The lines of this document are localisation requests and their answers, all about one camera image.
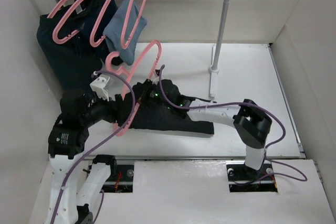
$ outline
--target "blue cloth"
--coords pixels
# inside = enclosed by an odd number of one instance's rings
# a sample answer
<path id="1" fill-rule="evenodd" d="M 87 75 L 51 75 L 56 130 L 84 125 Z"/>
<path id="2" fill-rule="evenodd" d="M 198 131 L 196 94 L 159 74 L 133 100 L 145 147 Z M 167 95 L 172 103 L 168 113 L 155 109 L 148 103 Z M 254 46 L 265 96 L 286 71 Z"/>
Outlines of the blue cloth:
<path id="1" fill-rule="evenodd" d="M 130 0 L 124 0 L 119 6 L 118 10 L 112 17 L 109 24 L 104 29 L 103 34 L 106 35 L 106 43 L 110 52 L 118 51 L 120 53 L 120 58 L 127 64 L 132 65 L 134 63 L 134 54 L 136 43 L 138 42 L 139 36 L 143 28 L 147 25 L 147 20 L 143 17 L 140 18 L 138 27 L 135 30 L 134 36 L 127 49 L 121 47 L 120 39 L 122 27 L 124 25 L 125 16 Z M 133 2 L 130 18 L 128 21 L 125 42 L 128 40 L 131 31 L 134 27 L 135 21 L 138 17 L 139 10 L 136 3 Z"/>

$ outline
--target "purple cable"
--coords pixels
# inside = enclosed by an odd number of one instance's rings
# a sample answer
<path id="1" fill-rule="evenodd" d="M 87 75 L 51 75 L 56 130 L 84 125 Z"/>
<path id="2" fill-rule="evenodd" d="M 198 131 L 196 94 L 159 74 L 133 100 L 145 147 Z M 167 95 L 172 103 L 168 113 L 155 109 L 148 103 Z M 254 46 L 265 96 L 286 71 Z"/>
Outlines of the purple cable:
<path id="1" fill-rule="evenodd" d="M 186 107 L 186 106 L 181 107 L 181 106 L 175 105 L 173 102 L 171 102 L 168 99 L 168 97 L 166 96 L 166 94 L 165 94 L 165 92 L 163 90 L 163 87 L 162 87 L 162 71 L 163 71 L 164 68 L 165 68 L 165 65 L 162 65 L 161 68 L 160 68 L 160 74 L 159 74 L 160 90 L 161 90 L 161 93 L 163 95 L 163 98 L 172 107 L 180 109 L 180 110 L 191 110 L 191 109 L 197 110 L 197 109 L 217 108 L 217 107 L 224 107 L 224 106 L 231 106 L 231 105 L 240 105 L 240 106 L 248 106 L 248 107 L 252 107 L 252 108 L 257 108 L 257 109 L 265 112 L 266 114 L 268 114 L 270 117 L 272 117 L 280 125 L 280 127 L 282 129 L 282 136 L 279 139 L 275 140 L 274 142 L 267 144 L 265 146 L 265 149 L 267 149 L 271 145 L 279 143 L 281 140 L 283 140 L 285 138 L 285 136 L 286 136 L 286 129 L 285 129 L 285 126 L 281 123 L 281 121 L 275 115 L 273 115 L 271 112 L 269 112 L 268 110 L 266 110 L 266 109 L 264 109 L 264 108 L 262 108 L 262 107 L 260 107 L 258 105 L 250 104 L 250 103 L 247 103 L 247 102 L 228 102 L 228 103 L 220 103 L 220 104 L 213 104 L 213 105 L 207 105 L 207 106 L 195 106 L 195 107 Z M 306 182 L 308 180 L 308 178 L 306 177 L 306 175 L 302 171 L 300 171 L 299 169 L 297 169 L 297 168 L 295 168 L 295 167 L 293 167 L 291 165 L 279 162 L 279 161 L 273 161 L 273 160 L 270 160 L 270 159 L 266 159 L 266 152 L 265 152 L 265 160 L 271 161 L 271 162 L 276 163 L 276 164 L 285 165 L 287 167 L 290 167 L 290 168 L 296 170 L 298 173 L 300 173 L 304 177 L 304 179 L 295 178 L 293 176 L 290 176 L 290 175 L 287 175 L 287 174 L 283 174 L 283 173 L 270 173 L 270 174 L 267 174 L 267 175 L 265 175 L 263 177 L 258 178 L 254 182 L 260 181 L 260 180 L 262 180 L 262 179 L 264 179 L 266 177 L 272 176 L 272 175 L 281 175 L 281 176 L 285 176 L 285 177 L 296 179 L 296 180 L 303 181 L 303 182 Z"/>
<path id="2" fill-rule="evenodd" d="M 96 220 L 97 220 L 97 218 L 98 218 L 98 216 L 99 216 L 99 213 L 100 213 L 100 210 L 101 210 L 101 206 L 103 205 L 103 201 L 104 201 L 104 191 L 102 190 L 102 191 L 100 191 L 100 192 L 101 192 L 101 200 L 100 200 L 100 205 L 99 205 L 99 208 L 98 208 L 98 211 L 97 211 L 96 217 L 95 217 L 95 219 L 94 219 L 94 221 L 93 221 L 93 224 L 95 224 L 95 223 L 96 223 Z"/>
<path id="3" fill-rule="evenodd" d="M 70 170 L 68 171 L 67 175 L 65 176 L 61 189 L 59 191 L 57 200 L 56 200 L 56 204 L 55 204 L 55 208 L 54 208 L 54 212 L 52 213 L 52 217 L 51 217 L 51 222 L 50 224 L 54 224 L 55 222 L 55 218 L 56 218 L 56 214 L 57 214 L 57 210 L 59 207 L 59 204 L 61 202 L 62 199 L 62 195 L 63 195 L 63 190 L 62 188 L 65 187 L 66 182 L 68 181 L 71 173 L 74 171 L 74 169 L 76 168 L 76 166 L 83 161 L 87 156 L 89 156 L 92 152 L 94 152 L 96 149 L 98 149 L 99 147 L 101 147 L 104 143 L 106 143 L 108 140 L 110 140 L 112 137 L 114 137 L 115 135 L 117 135 L 126 125 L 127 123 L 131 120 L 131 116 L 134 112 L 134 108 L 135 108 L 135 94 L 133 92 L 133 89 L 131 87 L 131 85 L 122 77 L 120 77 L 119 75 L 117 75 L 116 73 L 112 73 L 110 71 L 106 71 L 106 70 L 100 70 L 100 71 L 96 71 L 96 74 L 100 74 L 100 73 L 105 73 L 105 74 L 110 74 L 112 76 L 117 77 L 119 80 L 121 80 L 123 83 L 125 83 L 125 85 L 130 89 L 131 91 L 131 95 L 132 95 L 132 109 L 131 109 L 131 113 L 128 116 L 127 120 L 122 124 L 121 127 L 119 127 L 115 132 L 113 132 L 110 136 L 108 136 L 107 138 L 105 138 L 102 142 L 100 142 L 99 144 L 97 144 L 95 147 L 93 147 L 91 150 L 87 151 L 85 154 L 83 154 L 83 156 L 81 156 L 74 164 L 73 166 L 70 168 Z"/>

